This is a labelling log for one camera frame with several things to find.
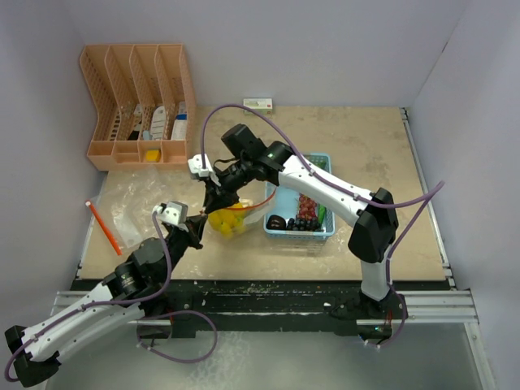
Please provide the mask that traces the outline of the red grapes bunch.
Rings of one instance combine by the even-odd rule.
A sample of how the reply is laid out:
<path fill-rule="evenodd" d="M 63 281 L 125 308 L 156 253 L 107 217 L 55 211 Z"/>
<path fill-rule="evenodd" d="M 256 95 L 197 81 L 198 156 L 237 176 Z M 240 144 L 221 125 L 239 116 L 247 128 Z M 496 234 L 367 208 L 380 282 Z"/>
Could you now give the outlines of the red grapes bunch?
<path fill-rule="evenodd" d="M 300 219 L 311 220 L 318 217 L 318 203 L 313 199 L 301 194 L 298 198 L 297 217 Z"/>

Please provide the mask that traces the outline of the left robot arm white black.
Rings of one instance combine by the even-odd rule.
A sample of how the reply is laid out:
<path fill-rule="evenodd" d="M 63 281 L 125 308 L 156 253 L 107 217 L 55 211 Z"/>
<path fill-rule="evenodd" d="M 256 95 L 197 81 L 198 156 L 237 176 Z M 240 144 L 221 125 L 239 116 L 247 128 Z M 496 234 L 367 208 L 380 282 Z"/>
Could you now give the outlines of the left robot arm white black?
<path fill-rule="evenodd" d="M 158 235 L 142 241 L 79 301 L 31 327 L 7 329 L 11 357 L 5 380 L 25 388 L 40 384 L 55 375 L 66 358 L 109 330 L 133 319 L 164 315 L 173 269 L 187 249 L 202 248 L 205 224 L 200 215 L 178 224 L 155 221 Z"/>

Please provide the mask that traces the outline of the yellow banana bunch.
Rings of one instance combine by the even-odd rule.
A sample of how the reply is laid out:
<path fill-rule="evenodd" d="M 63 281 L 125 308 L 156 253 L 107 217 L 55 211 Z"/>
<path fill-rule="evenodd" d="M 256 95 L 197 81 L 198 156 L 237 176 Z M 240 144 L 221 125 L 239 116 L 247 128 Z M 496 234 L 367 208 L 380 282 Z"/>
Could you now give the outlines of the yellow banana bunch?
<path fill-rule="evenodd" d="M 208 223 L 224 238 L 233 238 L 247 230 L 245 216 L 247 210 L 241 203 L 214 211 L 208 215 Z"/>

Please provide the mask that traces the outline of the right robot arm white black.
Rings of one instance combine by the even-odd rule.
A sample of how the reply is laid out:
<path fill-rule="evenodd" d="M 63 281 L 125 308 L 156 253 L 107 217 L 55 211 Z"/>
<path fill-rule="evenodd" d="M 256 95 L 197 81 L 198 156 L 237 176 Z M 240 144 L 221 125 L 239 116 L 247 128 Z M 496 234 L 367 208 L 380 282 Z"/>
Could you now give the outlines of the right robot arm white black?
<path fill-rule="evenodd" d="M 223 170 L 206 154 L 196 156 L 190 171 L 206 184 L 206 214 L 235 204 L 237 192 L 253 180 L 306 195 L 343 219 L 353 230 L 350 252 L 361 262 L 362 311 L 379 318 L 390 308 L 386 257 L 396 239 L 397 213 L 392 194 L 351 185 L 310 163 L 296 149 L 274 141 L 265 145 L 244 124 L 224 133 L 222 141 L 235 159 Z"/>

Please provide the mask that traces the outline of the green cucumber toy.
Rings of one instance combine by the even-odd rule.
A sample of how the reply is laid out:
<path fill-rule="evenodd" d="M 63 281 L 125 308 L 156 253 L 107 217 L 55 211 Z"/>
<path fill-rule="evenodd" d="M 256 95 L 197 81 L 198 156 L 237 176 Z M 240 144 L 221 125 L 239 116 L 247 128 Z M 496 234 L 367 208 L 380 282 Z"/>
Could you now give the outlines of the green cucumber toy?
<path fill-rule="evenodd" d="M 325 219 L 326 214 L 327 214 L 326 207 L 323 205 L 319 205 L 318 206 L 318 215 L 317 215 L 317 220 L 318 220 L 319 224 L 323 223 L 323 220 Z"/>

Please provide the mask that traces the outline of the white garlic toy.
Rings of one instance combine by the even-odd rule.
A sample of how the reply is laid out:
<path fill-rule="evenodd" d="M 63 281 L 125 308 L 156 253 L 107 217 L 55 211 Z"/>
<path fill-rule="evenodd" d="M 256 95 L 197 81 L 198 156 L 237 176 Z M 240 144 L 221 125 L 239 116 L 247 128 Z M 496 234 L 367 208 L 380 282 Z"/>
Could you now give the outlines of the white garlic toy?
<path fill-rule="evenodd" d="M 247 199 L 247 198 L 240 198 L 240 204 L 243 206 L 243 207 L 251 207 L 254 205 L 254 201 L 251 200 L 251 199 Z"/>

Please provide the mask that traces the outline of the dark brown mangosteen toy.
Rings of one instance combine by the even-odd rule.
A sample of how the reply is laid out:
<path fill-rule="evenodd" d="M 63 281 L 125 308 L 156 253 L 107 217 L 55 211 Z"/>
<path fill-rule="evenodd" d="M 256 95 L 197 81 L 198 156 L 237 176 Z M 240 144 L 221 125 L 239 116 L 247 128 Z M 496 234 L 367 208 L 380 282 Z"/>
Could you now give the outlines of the dark brown mangosteen toy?
<path fill-rule="evenodd" d="M 271 215 L 266 222 L 266 229 L 268 230 L 285 230 L 287 227 L 286 220 L 279 215 Z"/>

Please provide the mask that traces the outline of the clear zip bag orange zipper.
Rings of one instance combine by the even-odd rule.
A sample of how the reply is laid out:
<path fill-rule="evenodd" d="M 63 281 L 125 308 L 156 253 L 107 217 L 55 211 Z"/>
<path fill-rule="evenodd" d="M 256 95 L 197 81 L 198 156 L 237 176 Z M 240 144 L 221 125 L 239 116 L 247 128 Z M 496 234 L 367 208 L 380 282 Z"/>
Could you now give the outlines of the clear zip bag orange zipper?
<path fill-rule="evenodd" d="M 269 190 L 267 192 L 266 198 L 263 201 L 255 202 L 254 205 L 251 207 L 245 207 L 245 209 L 247 210 L 247 213 L 245 216 L 245 223 L 247 226 L 247 230 L 244 233 L 251 230 L 252 228 L 256 228 L 263 221 L 263 218 L 272 210 L 272 208 L 275 205 L 276 192 L 277 192 L 277 188 Z M 214 235 L 220 237 L 221 239 L 231 240 L 231 239 L 238 237 L 238 236 L 235 236 L 233 238 L 222 237 L 218 232 L 216 232 L 210 226 L 210 224 L 208 223 L 208 216 L 207 216 L 207 220 L 206 220 L 206 228 L 209 229 L 210 234 L 214 234 Z"/>

